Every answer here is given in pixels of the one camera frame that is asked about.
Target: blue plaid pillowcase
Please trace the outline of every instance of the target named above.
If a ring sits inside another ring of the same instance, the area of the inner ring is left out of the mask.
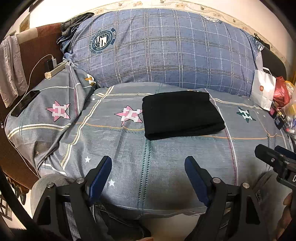
[[[250,96],[257,44],[242,29],[200,14],[128,9],[82,22],[68,59],[100,87],[160,82]]]

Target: charging cable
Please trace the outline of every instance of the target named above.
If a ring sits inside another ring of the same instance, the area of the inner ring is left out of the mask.
[[[47,57],[47,56],[51,56],[51,57],[52,57],[52,60],[54,60],[54,57],[53,57],[52,54],[47,54],[47,55],[45,55],[44,57],[42,57],[42,58],[37,62],[37,64],[39,64],[39,62],[40,62],[42,59],[44,59],[45,57]],[[35,69],[35,67],[37,66],[37,64],[35,64],[34,68],[33,68],[32,71],[31,71],[31,74],[30,74],[30,77],[29,77],[28,88],[27,88],[25,94],[23,95],[23,97],[21,98],[21,100],[15,105],[15,107],[12,108],[12,110],[8,113],[7,117],[5,118],[5,121],[4,121],[4,128],[6,127],[6,122],[7,122],[7,118],[8,118],[8,116],[9,116],[9,115],[11,114],[11,112],[16,108],[16,106],[17,106],[17,105],[23,100],[23,98],[26,96],[26,94],[27,94],[27,92],[28,92],[28,90],[29,90],[29,86],[30,86],[30,81],[31,81],[31,76],[32,76],[33,70]],[[11,140],[9,140],[9,138],[8,138],[7,135],[6,135],[6,137],[7,137],[8,141],[10,142],[10,144],[13,146],[13,148],[14,148],[15,150],[17,150],[17,152],[19,153],[19,155],[21,156],[21,158],[24,160],[24,162],[25,162],[25,164],[27,165],[27,167],[28,167],[28,168],[34,173],[34,175],[35,175],[36,177],[39,178],[39,176],[36,175],[36,173],[35,173],[35,172],[29,167],[29,165],[27,164],[26,160],[23,158],[23,156],[22,156],[21,153],[18,151],[18,149],[14,146],[13,142],[12,142]]]

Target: gray bed sheet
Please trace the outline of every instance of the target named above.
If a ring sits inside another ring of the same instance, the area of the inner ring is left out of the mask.
[[[142,98],[192,90],[148,82],[95,90],[88,78],[83,70],[66,65],[35,88],[41,93],[18,118],[8,118],[5,131],[40,176],[84,177],[104,155],[110,156],[112,171],[101,200],[126,218],[205,211],[184,170],[187,156],[194,156],[202,168],[226,183],[252,185],[270,169],[256,159],[256,145],[291,149],[288,136],[265,110],[247,97],[209,89],[196,91],[210,94],[225,121],[224,130],[207,136],[147,140]],[[182,110],[176,110],[176,115],[182,115]]]

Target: power strip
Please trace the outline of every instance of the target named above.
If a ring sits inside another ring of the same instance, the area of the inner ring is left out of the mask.
[[[61,70],[63,70],[65,68],[66,63],[68,63],[68,61],[61,62],[52,71],[46,72],[44,74],[45,78],[50,79],[53,76],[55,76],[58,72],[60,72]]]

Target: black towel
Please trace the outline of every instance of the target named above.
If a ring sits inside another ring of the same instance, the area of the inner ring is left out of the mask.
[[[145,137],[149,140],[208,135],[225,128],[209,94],[204,92],[178,91],[146,96],[142,109]]]

